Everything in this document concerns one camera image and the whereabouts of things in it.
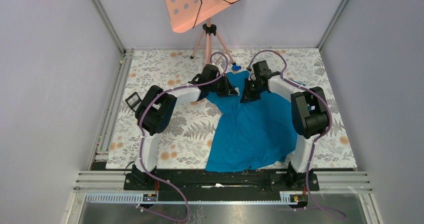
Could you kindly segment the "blue t-shirt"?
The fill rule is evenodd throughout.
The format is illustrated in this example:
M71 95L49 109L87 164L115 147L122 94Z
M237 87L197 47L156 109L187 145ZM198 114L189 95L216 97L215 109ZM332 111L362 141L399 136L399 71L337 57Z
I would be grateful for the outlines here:
M254 170L284 162L297 144L291 103L267 91L260 99L242 103L241 96L207 99L222 113L205 167L211 172Z

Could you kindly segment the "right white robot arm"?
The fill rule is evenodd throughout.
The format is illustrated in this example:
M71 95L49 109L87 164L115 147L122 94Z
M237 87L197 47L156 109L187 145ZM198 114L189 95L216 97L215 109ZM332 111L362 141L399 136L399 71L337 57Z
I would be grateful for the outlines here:
M291 104L291 118L297 133L297 142L292 160L288 164L285 183L294 190L301 189L312 178L311 159L316 141L331 128L332 115L322 88L305 86L287 79L281 72L273 72L266 61L259 61L247 68L241 102L260 99L267 91L277 94Z

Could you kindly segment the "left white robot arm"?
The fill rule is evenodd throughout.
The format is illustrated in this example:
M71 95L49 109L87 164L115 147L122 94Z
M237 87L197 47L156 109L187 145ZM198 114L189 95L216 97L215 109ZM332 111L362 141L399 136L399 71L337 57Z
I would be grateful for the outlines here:
M200 101L210 93L224 98L238 96L239 90L231 85L227 74L219 67L207 64L185 86L164 90L153 85L143 98L133 92L125 99L125 103L134 111L141 131L138 160L134 162L133 169L140 171L135 181L142 189L150 189L155 183L152 171L158 163L156 151L160 135L168 127L175 106Z

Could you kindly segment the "floral patterned table mat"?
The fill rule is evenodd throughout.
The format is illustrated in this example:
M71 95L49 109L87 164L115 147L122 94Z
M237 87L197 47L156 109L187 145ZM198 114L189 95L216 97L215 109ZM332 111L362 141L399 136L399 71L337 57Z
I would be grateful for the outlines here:
M123 97L137 92L144 96L152 85L163 89L181 86L200 73L204 53L191 59L191 50L139 50L134 53L127 73ZM273 71L307 86L324 89L333 115L330 133L321 138L314 152L314 168L355 168L357 166L336 100L318 49L276 49L261 53L258 49L234 49L236 63L245 68L251 59L265 60ZM171 121L158 143L158 167L164 169L203 169L213 144L213 135L221 117L218 107L208 100L175 107ZM139 156L140 132L134 112L125 102L111 137L107 169L124 169Z

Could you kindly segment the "pink music stand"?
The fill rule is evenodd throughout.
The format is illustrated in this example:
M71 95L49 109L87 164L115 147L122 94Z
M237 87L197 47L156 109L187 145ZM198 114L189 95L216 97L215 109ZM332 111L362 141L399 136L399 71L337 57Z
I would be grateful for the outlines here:
M205 63L210 64L212 55L212 35L219 41L222 38L214 30L212 17L241 0L164 0L170 18L170 25L175 33L184 33L199 24L206 28L202 33L206 37Z

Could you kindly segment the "black square frame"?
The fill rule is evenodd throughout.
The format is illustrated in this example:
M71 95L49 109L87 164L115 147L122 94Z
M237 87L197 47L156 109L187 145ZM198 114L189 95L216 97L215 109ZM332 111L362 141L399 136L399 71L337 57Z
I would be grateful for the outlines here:
M125 99L125 102L128 107L135 112L138 109L140 103L142 102L142 99L140 98L137 92L133 92L129 97Z

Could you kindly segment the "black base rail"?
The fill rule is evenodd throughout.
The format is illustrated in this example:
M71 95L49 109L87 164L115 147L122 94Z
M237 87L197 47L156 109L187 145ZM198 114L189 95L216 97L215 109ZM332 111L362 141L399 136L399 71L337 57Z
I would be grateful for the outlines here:
M291 169L209 172L203 169L154 169L146 174L136 167L125 174L124 190L150 191L160 201L279 201L280 192L318 191L317 175Z

